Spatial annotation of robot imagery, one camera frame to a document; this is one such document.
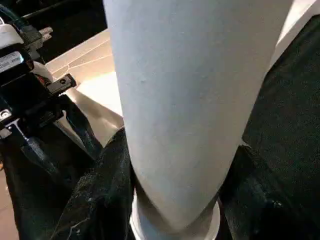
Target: white sticker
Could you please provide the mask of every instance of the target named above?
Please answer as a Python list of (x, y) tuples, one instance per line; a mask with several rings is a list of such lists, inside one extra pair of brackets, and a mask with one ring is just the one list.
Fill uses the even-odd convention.
[(24, 57), (18, 51), (0, 57), (0, 73), (21, 64), (23, 61)]

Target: black cable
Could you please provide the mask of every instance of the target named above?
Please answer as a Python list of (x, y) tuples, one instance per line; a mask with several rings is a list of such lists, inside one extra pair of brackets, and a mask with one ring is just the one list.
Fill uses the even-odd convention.
[(26, 20), (16, 14), (7, 6), (0, 3), (0, 12), (6, 15), (8, 18), (12, 20), (12, 24), (18, 29), (21, 30), (23, 27), (29, 25)]
[(43, 13), (49, 11), (49, 10), (55, 9), (57, 7), (60, 7), (61, 5), (67, 4), (69, 2), (76, 2), (76, 1), (79, 1), (79, 0), (63, 0), (63, 1), (60, 1), (60, 2), (57, 2), (57, 3), (53, 4), (51, 6), (47, 6), (45, 8), (40, 9), (40, 10), (28, 13), (28, 14), (24, 15), (23, 18), (24, 19), (30, 19), (30, 18), (33, 18), (35, 16), (38, 16), (39, 14), (43, 14)]

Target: white cardboard tube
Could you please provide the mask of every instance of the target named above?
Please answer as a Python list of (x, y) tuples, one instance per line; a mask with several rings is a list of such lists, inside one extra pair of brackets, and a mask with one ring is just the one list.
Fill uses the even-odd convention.
[(165, 231), (222, 185), (291, 4), (105, 0), (131, 161), (156, 211), (140, 204)]

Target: white surface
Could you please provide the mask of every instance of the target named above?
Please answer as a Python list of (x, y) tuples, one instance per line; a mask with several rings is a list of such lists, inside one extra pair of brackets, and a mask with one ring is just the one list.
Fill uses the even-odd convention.
[[(309, 21), (309, 19), (319, 13), (320, 0), (294, 1), (276, 44), (274, 54), (270, 61), (270, 68), (289, 46), (291, 41), (296, 37), (304, 25)], [(110, 44), (110, 35), (108, 30), (102, 31), (84, 43), (62, 54), (61, 56), (49, 62), (46, 67), (51, 73), (59, 72), (59, 70), (62, 70), (64, 66), (68, 66), (68, 64), (72, 61), (75, 61), (82, 56), (85, 56), (86, 54), (98, 49), (105, 43)], [(103, 55), (103, 51), (99, 51), (99, 54), (96, 57), (93, 56), (92, 60), (95, 59), (96, 61), (101, 61), (103, 57), (106, 58), (110, 56), (109, 52), (105, 52), (105, 55)], [(106, 108), (109, 108), (110, 110), (122, 116), (117, 77), (113, 74), (115, 71), (113, 58), (111, 58), (109, 61), (104, 61), (101, 65), (105, 67), (101, 67), (100, 69), (95, 68), (93, 73), (90, 73), (88, 76), (85, 76), (87, 74), (84, 74), (83, 71), (79, 71), (79, 73), (75, 72), (77, 80), (80, 79), (80, 82), (87, 81), (85, 86), (80, 87), (79, 90), (89, 98), (94, 99)], [(74, 67), (68, 66), (65, 68), (65, 71), (62, 71), (57, 77), (61, 77), (67, 71), (70, 71), (70, 69), (71, 72), (75, 71)], [(107, 94), (100, 90), (102, 89), (101, 86), (103, 86), (104, 90), (107, 91)]]
[(222, 185), (291, 3), (105, 1), (137, 198), (157, 210), (141, 205), (153, 224), (182, 231)]
[[(203, 235), (196, 238), (197, 240), (215, 240), (220, 227), (220, 208), (218, 202), (215, 203), (213, 207), (213, 211), (210, 211), (208, 215), (206, 215), (205, 221), (201, 221), (198, 223), (199, 228), (204, 228)], [(130, 225), (132, 228), (132, 232), (136, 240), (163, 240), (166, 239), (167, 236), (163, 236), (161, 231), (155, 229), (154, 226), (148, 221), (148, 219), (139, 211), (138, 203), (137, 203), (137, 195), (134, 195), (133, 203), (132, 203), (132, 215), (130, 218)], [(143, 232), (141, 226), (144, 228), (149, 228), (149, 235), (146, 235)], [(180, 240), (195, 240), (195, 229), (187, 228), (184, 232), (180, 233), (179, 236), (173, 234), (171, 236), (172, 239), (180, 239)]]
[(24, 41), (16, 32), (13, 26), (9, 24), (0, 25), (0, 49), (13, 44), (23, 44)]

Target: wooden floor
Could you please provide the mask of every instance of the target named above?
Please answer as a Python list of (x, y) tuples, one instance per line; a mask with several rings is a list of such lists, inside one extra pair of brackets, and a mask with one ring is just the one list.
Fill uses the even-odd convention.
[(0, 239), (19, 239), (4, 171), (0, 171)]

